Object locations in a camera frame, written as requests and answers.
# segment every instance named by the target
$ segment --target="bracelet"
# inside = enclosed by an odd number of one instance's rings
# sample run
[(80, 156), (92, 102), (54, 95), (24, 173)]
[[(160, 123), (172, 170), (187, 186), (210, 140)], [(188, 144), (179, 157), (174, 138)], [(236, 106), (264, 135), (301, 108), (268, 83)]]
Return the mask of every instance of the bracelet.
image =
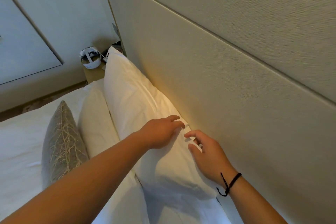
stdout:
[(218, 193), (223, 196), (223, 197), (226, 197), (229, 192), (230, 192), (230, 188), (232, 188), (233, 184), (236, 182), (236, 180), (238, 180), (239, 177), (241, 177), (241, 173), (238, 173), (233, 179), (232, 179), (232, 182), (230, 182), (230, 185), (228, 186), (228, 184), (226, 183), (226, 180), (224, 179), (223, 177), (223, 173), (220, 173), (220, 175), (222, 176), (223, 180), (224, 180), (224, 183), (226, 185), (226, 190), (225, 190), (225, 195), (223, 195), (222, 193), (220, 193), (219, 191), (219, 188), (216, 188), (218, 190)]

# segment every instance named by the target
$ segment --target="door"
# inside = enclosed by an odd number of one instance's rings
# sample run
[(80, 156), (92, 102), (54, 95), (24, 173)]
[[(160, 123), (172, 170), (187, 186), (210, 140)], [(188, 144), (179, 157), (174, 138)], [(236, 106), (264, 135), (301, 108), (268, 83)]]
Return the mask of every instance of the door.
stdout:
[(12, 0), (0, 7), (0, 85), (61, 65)]

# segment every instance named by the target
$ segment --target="gray cushion with branch embroidery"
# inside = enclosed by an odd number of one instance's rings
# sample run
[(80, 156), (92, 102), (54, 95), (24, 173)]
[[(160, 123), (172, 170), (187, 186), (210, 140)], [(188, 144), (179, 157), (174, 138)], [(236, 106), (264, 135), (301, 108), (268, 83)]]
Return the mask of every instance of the gray cushion with branch embroidery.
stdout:
[(88, 159), (72, 113), (65, 101), (62, 101), (50, 120), (43, 142), (43, 189)]

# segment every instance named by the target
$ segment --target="beige headboard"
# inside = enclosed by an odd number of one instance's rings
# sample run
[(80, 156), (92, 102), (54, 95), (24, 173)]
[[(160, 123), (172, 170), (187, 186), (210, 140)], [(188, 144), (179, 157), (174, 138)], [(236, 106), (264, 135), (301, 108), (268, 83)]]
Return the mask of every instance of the beige headboard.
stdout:
[(288, 222), (335, 222), (335, 0), (110, 3), (129, 59)]

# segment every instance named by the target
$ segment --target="bedside table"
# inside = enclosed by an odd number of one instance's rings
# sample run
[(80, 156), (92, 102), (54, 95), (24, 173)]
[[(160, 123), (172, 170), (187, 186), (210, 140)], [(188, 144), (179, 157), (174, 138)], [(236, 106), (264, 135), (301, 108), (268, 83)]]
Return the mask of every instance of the bedside table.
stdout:
[(104, 62), (101, 62), (99, 67), (94, 68), (94, 69), (87, 69), (86, 67), (83, 66), (85, 77), (86, 77), (88, 84), (104, 78), (105, 71), (102, 68), (105, 65), (106, 64)]

